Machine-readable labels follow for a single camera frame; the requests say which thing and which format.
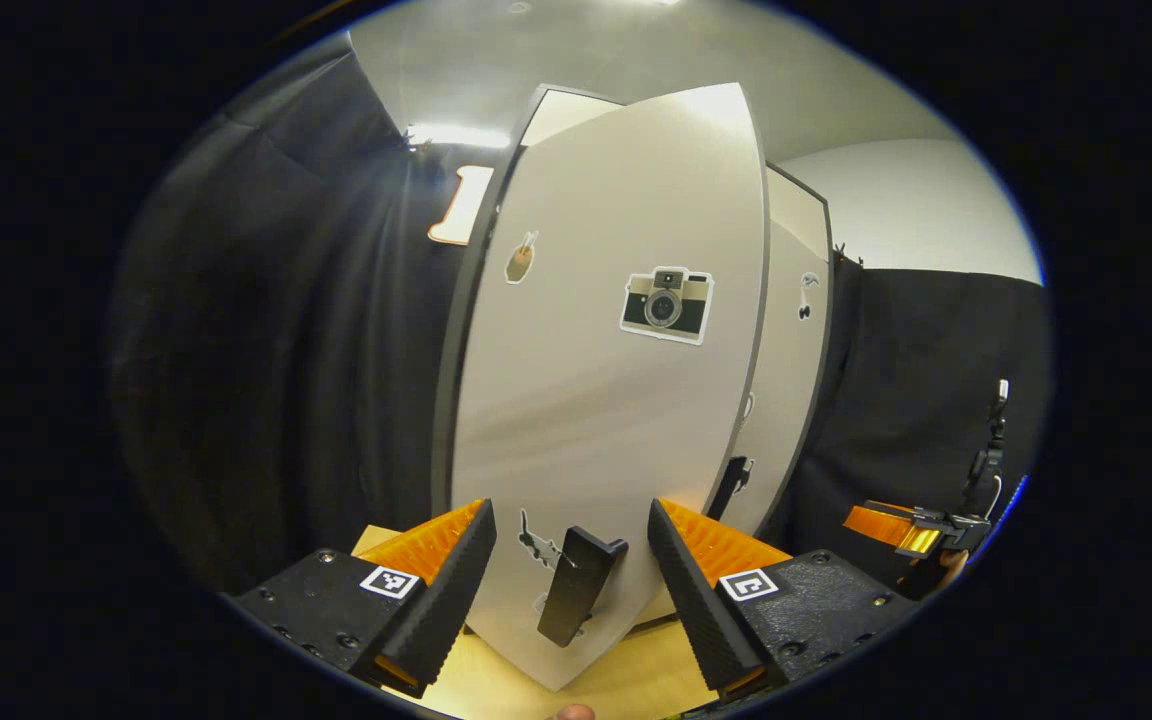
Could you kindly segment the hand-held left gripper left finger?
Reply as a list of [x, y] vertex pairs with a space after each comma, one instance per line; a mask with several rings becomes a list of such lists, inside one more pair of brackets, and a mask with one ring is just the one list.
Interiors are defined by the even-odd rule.
[[479, 498], [362, 553], [314, 550], [228, 600], [289, 646], [419, 700], [467, 623], [497, 541]]

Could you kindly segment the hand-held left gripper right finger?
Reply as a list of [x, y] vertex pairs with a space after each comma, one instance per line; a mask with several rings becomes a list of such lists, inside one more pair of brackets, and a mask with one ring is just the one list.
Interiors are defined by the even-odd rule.
[[916, 602], [829, 550], [787, 555], [655, 498], [646, 537], [705, 684], [723, 702], [791, 691], [896, 632]]

